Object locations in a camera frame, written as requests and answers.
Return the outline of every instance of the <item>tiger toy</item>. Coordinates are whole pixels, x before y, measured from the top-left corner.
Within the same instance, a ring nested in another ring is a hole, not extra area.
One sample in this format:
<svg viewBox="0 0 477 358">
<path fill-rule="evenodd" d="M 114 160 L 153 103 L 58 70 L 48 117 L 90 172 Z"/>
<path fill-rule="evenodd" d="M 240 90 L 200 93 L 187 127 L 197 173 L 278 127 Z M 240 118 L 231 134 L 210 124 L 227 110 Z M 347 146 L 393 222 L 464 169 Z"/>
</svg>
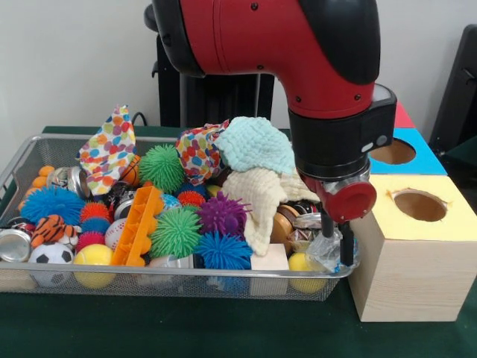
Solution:
<svg viewBox="0 0 477 358">
<path fill-rule="evenodd" d="M 40 219 L 37 228 L 31 237 L 31 247 L 37 248 L 45 242 L 56 242 L 64 236 L 75 237 L 78 235 L 76 228 L 66 225 L 59 215 L 50 215 Z"/>
</svg>

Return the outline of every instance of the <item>red cap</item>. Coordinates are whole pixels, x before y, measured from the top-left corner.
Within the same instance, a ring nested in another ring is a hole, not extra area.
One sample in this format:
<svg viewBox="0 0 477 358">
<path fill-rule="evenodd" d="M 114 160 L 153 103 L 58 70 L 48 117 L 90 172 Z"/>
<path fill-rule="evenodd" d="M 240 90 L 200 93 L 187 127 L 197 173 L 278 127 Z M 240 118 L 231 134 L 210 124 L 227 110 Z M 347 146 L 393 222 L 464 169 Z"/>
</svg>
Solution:
<svg viewBox="0 0 477 358">
<path fill-rule="evenodd" d="M 365 181 L 351 183 L 335 195 L 328 195 L 324 208 L 334 222 L 342 224 L 362 218 L 376 203 L 374 186 Z"/>
</svg>

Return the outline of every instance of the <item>yellow box top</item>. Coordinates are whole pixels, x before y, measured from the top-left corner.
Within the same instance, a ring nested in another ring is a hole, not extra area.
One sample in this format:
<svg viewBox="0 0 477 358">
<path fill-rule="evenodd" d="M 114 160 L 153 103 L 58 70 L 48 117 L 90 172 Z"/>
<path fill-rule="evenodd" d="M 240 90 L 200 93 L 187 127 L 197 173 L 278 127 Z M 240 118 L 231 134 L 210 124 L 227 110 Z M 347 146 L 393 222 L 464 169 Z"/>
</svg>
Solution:
<svg viewBox="0 0 477 358">
<path fill-rule="evenodd" d="M 477 242 L 477 216 L 443 175 L 371 175 L 386 239 Z"/>
</svg>

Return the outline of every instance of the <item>blue box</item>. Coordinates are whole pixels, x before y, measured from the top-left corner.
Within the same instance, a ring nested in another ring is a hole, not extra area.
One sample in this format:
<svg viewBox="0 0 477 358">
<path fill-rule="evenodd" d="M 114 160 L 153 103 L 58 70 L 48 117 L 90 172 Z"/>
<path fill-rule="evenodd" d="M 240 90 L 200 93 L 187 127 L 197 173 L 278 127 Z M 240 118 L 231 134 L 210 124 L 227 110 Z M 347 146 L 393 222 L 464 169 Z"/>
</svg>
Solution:
<svg viewBox="0 0 477 358">
<path fill-rule="evenodd" d="M 446 170 L 417 129 L 396 128 L 394 139 L 395 143 L 392 146 L 370 152 L 371 174 L 447 175 Z M 414 149 L 414 159 L 407 163 L 399 163 L 411 158 L 412 150 L 408 149 L 409 146 Z M 396 161 L 399 164 L 388 164 L 377 158 L 391 163 Z"/>
</svg>

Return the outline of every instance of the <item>cloth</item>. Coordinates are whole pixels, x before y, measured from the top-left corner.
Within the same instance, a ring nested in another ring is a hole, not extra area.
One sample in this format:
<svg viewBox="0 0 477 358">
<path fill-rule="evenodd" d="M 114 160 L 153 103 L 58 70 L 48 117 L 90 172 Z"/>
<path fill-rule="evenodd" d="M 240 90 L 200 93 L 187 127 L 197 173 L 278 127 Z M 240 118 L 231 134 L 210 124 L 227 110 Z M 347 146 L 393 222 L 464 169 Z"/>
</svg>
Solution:
<svg viewBox="0 0 477 358">
<path fill-rule="evenodd" d="M 217 177 L 225 165 L 214 141 L 229 126 L 229 121 L 219 125 L 206 124 L 181 133 L 176 141 L 180 163 L 187 180 L 197 186 Z"/>
<path fill-rule="evenodd" d="M 232 172 L 222 187 L 231 199 L 250 203 L 244 236 L 247 244 L 259 256 L 267 254 L 274 216 L 280 203 L 287 201 L 319 201 L 308 190 L 296 169 L 292 174 L 278 175 L 269 169 L 254 168 L 246 172 Z"/>
<path fill-rule="evenodd" d="M 78 152 L 93 195 L 103 195 L 121 177 L 136 155 L 136 137 L 127 106 L 116 107 L 113 114 Z"/>
<path fill-rule="evenodd" d="M 295 167 L 287 136 L 265 118 L 234 118 L 215 145 L 227 165 L 238 172 L 260 167 L 292 174 Z"/>
</svg>

